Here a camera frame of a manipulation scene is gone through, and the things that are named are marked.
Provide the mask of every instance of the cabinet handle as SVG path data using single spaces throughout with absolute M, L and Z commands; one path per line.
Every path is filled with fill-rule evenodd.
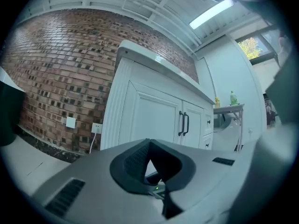
M 184 113 L 184 119 L 185 119 L 185 116 L 187 116 L 187 131 L 186 132 L 183 132 L 183 135 L 185 136 L 186 133 L 189 132 L 189 115 L 187 115 L 187 113 L 185 112 Z
M 182 132 L 178 133 L 178 135 L 181 136 L 181 134 L 184 132 L 184 129 L 185 129 L 185 116 L 184 116 L 184 114 L 181 111 L 179 112 L 179 115 L 183 116 Z

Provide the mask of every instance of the soap bottle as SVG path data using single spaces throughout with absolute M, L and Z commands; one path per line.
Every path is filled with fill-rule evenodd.
M 220 100 L 218 97 L 215 97 L 215 108 L 220 108 Z
M 238 104 L 237 96 L 234 94 L 233 91 L 231 91 L 231 94 L 230 94 L 230 104 L 231 105 L 237 105 Z

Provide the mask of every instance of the power cord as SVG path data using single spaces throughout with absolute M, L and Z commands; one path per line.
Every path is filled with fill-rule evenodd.
M 93 147 L 93 142 L 94 142 L 95 136 L 97 136 L 96 133 L 94 134 L 94 138 L 93 138 L 92 144 L 90 145 L 89 153 L 92 152 L 92 147 Z

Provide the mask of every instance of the floor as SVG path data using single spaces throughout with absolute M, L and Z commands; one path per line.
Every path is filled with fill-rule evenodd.
M 10 145 L 0 147 L 0 151 L 15 184 L 29 196 L 70 165 L 39 151 L 19 136 Z

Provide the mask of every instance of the ceiling light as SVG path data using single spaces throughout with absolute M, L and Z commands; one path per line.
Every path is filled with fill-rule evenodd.
M 189 23 L 190 27 L 196 29 L 201 24 L 205 23 L 207 20 L 211 19 L 212 17 L 216 16 L 217 14 L 221 13 L 225 9 L 233 6 L 234 2 L 232 0 L 224 0 L 214 7 L 210 8 L 209 10 L 205 11 L 199 17 L 195 18 L 192 22 Z

